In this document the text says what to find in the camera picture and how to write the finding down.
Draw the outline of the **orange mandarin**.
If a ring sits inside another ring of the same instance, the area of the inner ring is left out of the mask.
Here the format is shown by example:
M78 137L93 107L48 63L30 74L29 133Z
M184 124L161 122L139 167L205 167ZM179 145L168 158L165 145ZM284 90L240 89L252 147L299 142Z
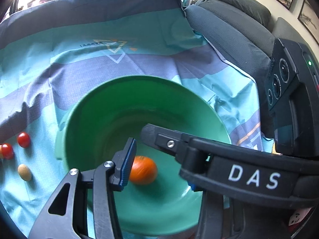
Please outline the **orange mandarin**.
M156 180L157 174L153 159L139 155L134 158L129 181L137 185L149 185Z
M0 158L3 159L3 153L2 153L2 145L0 145Z

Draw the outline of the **red tomato end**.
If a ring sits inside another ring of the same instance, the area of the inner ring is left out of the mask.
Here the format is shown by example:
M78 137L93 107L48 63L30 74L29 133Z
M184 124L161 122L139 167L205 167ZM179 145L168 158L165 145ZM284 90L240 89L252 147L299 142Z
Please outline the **red tomato end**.
M21 147L27 148L31 144L31 139L27 132L21 132L17 137L17 142Z

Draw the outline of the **green plastic bowl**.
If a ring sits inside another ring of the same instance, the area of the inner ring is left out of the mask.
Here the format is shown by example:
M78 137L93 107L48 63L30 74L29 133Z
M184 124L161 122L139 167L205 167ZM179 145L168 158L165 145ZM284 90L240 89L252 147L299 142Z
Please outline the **green plastic bowl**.
M128 183L115 193L123 231L144 236L178 234L198 223L202 194L179 176L174 157L145 145L147 124L230 143L224 123L200 96L174 81L149 75L128 75L100 84L81 81L59 90L58 106L68 106L59 123L55 157L65 169L98 167L124 148L129 138L137 154L151 158L156 180Z

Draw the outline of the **tan round fruit front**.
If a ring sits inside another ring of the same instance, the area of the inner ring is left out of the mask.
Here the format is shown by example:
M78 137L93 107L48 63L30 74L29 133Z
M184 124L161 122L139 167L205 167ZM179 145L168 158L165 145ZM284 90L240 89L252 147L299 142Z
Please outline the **tan round fruit front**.
M18 174L22 180L27 181L27 182L31 181L32 173L27 165L20 164L17 168L17 171L18 171Z

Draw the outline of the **red tomato in row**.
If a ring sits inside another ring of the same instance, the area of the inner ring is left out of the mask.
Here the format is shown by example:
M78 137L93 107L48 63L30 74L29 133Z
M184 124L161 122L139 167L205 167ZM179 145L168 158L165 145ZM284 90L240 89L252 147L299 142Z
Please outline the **red tomato in row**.
M2 153L4 159L11 160L14 158L14 150L11 144L4 143L2 144Z

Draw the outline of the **orange mandarin in row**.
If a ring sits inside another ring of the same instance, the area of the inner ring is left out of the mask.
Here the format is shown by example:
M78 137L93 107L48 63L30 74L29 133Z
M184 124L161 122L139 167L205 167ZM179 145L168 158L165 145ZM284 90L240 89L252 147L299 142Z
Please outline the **orange mandarin in row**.
M0 158L3 159L3 153L2 153L2 145L0 145Z

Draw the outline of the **blue striped tablecloth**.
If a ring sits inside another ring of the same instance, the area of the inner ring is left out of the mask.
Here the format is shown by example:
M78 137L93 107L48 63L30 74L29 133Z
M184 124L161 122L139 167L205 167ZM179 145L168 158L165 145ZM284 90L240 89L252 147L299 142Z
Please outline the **blue striped tablecloth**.
M227 61L182 10L180 0L55 0L1 23L1 142L15 158L1 161L1 203L23 235L66 169L54 156L68 106L60 88L100 84L123 75L154 75L189 88L216 110L234 144L270 152L264 97L268 65ZM17 137L27 132L31 144ZM31 181L17 168L29 167Z

